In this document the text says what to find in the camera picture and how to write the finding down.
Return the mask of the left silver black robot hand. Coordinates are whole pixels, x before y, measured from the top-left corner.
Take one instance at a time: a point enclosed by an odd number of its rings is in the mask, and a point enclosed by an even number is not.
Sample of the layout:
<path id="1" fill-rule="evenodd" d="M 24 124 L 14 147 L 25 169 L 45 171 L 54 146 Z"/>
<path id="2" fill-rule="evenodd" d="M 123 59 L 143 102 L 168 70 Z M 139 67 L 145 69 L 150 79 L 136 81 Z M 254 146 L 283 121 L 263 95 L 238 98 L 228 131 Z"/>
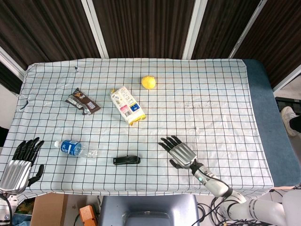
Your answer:
<path id="1" fill-rule="evenodd" d="M 35 176 L 30 177 L 30 174 L 43 144 L 44 141 L 37 137 L 18 145 L 0 180 L 1 193 L 21 194 L 27 187 L 40 180 L 45 168 L 43 164 L 39 166 Z"/>

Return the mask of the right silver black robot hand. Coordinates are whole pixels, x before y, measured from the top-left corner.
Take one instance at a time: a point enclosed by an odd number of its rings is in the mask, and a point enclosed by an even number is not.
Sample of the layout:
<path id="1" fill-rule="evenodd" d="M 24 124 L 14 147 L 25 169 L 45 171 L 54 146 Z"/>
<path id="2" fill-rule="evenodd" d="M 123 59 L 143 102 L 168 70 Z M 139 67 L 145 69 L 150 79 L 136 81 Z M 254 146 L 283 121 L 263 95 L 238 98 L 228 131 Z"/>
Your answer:
<path id="1" fill-rule="evenodd" d="M 189 169 L 197 159 L 197 155 L 177 136 L 162 137 L 161 141 L 158 145 L 173 157 L 169 162 L 176 169 Z"/>

